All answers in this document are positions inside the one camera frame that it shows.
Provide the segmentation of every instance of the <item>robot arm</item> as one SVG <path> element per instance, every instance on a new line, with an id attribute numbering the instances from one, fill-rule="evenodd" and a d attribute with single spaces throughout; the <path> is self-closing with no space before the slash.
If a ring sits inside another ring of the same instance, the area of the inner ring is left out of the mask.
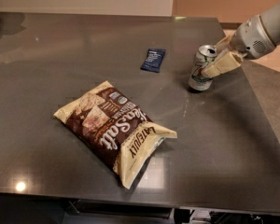
<path id="1" fill-rule="evenodd" d="M 280 3 L 242 23 L 233 36 L 216 44 L 218 56 L 202 75 L 216 77 L 274 51 L 280 45 Z"/>

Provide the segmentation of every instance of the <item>blue packet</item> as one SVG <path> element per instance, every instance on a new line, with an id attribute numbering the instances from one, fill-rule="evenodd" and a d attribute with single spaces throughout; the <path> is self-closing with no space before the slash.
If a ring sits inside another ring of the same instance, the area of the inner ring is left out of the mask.
<path id="1" fill-rule="evenodd" d="M 141 70 L 159 73 L 165 53 L 166 49 L 148 49 L 147 58 L 142 64 Z"/>

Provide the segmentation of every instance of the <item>orange wall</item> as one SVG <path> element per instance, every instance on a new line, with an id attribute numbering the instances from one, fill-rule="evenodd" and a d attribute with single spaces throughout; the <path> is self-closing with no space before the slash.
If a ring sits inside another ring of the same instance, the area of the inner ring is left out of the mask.
<path id="1" fill-rule="evenodd" d="M 174 0 L 173 15 L 217 17 L 220 22 L 242 23 L 280 0 Z"/>

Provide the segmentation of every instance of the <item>silver can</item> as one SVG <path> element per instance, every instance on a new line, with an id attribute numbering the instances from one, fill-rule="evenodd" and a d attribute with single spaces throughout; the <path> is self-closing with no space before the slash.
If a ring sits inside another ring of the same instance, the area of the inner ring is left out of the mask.
<path id="1" fill-rule="evenodd" d="M 196 91 L 206 91 L 210 88 L 213 79 L 203 77 L 202 70 L 215 60 L 217 51 L 214 46 L 200 46 L 195 54 L 193 67 L 189 77 L 189 86 Z"/>

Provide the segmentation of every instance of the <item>gray tabletop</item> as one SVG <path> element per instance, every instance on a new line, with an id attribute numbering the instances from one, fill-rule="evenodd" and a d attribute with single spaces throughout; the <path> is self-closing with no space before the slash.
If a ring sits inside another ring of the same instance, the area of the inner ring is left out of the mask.
<path id="1" fill-rule="evenodd" d="M 0 192 L 280 214 L 273 71 L 245 63 L 188 91 L 194 52 L 223 36 L 217 19 L 0 13 Z M 158 74 L 140 70 L 148 48 L 166 49 Z M 178 133 L 129 190 L 52 117 L 105 80 Z"/>

